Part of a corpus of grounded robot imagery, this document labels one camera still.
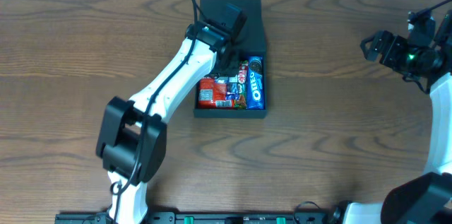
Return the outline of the dark green box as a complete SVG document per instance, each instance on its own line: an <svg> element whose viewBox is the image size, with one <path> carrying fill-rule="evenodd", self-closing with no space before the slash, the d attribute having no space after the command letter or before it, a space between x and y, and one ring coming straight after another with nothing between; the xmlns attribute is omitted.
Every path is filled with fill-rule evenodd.
<svg viewBox="0 0 452 224"><path fill-rule="evenodd" d="M262 58L262 85L263 103L262 110L234 110L234 109L204 109L195 105L195 118L227 118L227 119L263 119L268 113L267 94L267 42L263 26L261 0L200 0L201 10L205 15L214 20L223 15L226 4L232 4L240 8L247 16L246 23L235 40L234 46L239 50L239 59L247 60L249 57Z"/></svg>

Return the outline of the long dark blue chocolate bar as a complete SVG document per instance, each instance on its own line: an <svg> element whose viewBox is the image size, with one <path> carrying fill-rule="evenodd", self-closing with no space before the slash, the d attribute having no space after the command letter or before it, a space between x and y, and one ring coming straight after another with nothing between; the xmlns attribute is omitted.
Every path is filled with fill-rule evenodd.
<svg viewBox="0 0 452 224"><path fill-rule="evenodd" d="M244 100L245 84L239 82L238 76L219 77L215 79L215 83L225 100Z"/></svg>

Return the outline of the red Hacks candy bag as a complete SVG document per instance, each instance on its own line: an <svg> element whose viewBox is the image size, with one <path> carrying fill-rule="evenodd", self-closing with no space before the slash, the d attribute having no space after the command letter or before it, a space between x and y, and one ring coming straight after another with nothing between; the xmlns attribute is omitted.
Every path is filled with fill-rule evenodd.
<svg viewBox="0 0 452 224"><path fill-rule="evenodd" d="M198 87L198 108L232 109L234 100L227 96L228 77L202 78Z"/></svg>

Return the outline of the red KitKat bar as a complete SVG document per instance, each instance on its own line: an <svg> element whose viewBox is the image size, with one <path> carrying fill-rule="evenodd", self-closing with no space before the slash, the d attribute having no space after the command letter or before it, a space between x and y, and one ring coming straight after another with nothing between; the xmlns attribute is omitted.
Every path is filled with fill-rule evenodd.
<svg viewBox="0 0 452 224"><path fill-rule="evenodd" d="M239 73L237 75L237 95L234 100L234 107L238 110L246 109L246 80L249 62L241 61L239 64Z"/></svg>

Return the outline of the blue Oreo cookie pack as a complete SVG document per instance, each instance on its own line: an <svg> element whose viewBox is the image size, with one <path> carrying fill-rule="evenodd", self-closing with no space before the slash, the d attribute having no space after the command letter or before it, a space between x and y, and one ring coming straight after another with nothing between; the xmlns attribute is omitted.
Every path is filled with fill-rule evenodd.
<svg viewBox="0 0 452 224"><path fill-rule="evenodd" d="M261 57L249 57L246 82L247 108L250 110L263 110L265 107L265 95L263 92L263 64Z"/></svg>

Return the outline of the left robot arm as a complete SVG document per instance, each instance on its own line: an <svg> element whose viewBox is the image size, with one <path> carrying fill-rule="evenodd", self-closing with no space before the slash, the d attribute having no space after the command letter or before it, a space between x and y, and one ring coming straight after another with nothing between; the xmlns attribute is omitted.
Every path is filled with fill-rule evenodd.
<svg viewBox="0 0 452 224"><path fill-rule="evenodd" d="M190 90L230 62L242 23L194 23L172 61L128 100L112 98L95 149L111 181L111 223L141 223L148 212L147 183L166 154L167 123Z"/></svg>

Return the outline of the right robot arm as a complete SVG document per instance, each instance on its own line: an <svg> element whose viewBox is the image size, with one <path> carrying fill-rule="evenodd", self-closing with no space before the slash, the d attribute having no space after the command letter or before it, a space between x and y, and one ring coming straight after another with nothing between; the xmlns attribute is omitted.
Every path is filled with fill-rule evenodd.
<svg viewBox="0 0 452 224"><path fill-rule="evenodd" d="M329 223L450 223L451 210L451 14L441 25L425 8L408 14L408 37L381 30L362 40L364 58L415 83L432 101L432 129L423 174L395 189L383 202L348 203Z"/></svg>

